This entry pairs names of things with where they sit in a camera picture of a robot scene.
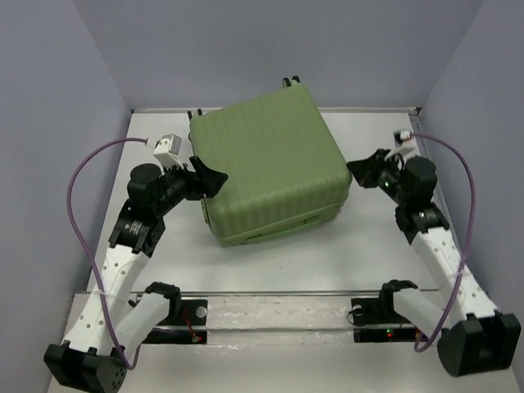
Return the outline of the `green hard-shell suitcase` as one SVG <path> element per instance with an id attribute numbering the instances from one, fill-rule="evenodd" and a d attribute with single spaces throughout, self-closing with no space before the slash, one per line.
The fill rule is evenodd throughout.
<path id="1" fill-rule="evenodd" d="M 228 175 L 201 203 L 222 246 L 286 236 L 340 214 L 352 176 L 298 76 L 278 91 L 188 117 L 194 156 Z"/>

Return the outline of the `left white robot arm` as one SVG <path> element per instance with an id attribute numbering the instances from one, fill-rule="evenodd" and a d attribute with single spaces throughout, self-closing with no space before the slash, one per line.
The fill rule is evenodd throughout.
<path id="1" fill-rule="evenodd" d="M 44 363 L 62 385 L 83 392 L 117 392 L 135 368 L 141 344 L 160 323 L 176 321 L 178 287 L 153 282 L 130 311 L 130 292 L 151 260 L 164 231 L 164 217 L 181 201 L 215 197 L 228 180 L 193 156 L 186 165 L 134 167 L 128 198 L 111 232 L 105 259 L 94 268 L 97 285 L 63 342 L 51 344 Z"/>

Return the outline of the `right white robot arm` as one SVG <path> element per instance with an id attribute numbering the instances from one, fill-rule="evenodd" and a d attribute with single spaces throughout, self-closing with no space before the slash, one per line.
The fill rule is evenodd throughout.
<path id="1" fill-rule="evenodd" d="M 379 149 L 363 160 L 347 163 L 363 188 L 379 188 L 396 204 L 395 221 L 431 274 L 446 305 L 427 299 L 418 285 L 392 279 L 377 297 L 358 299 L 358 326 L 386 321 L 414 325 L 427 344 L 436 345 L 445 371 L 453 377 L 509 368 L 522 331 L 513 313 L 502 312 L 480 288 L 463 263 L 449 222 L 433 201 L 435 164 L 427 158 Z"/>

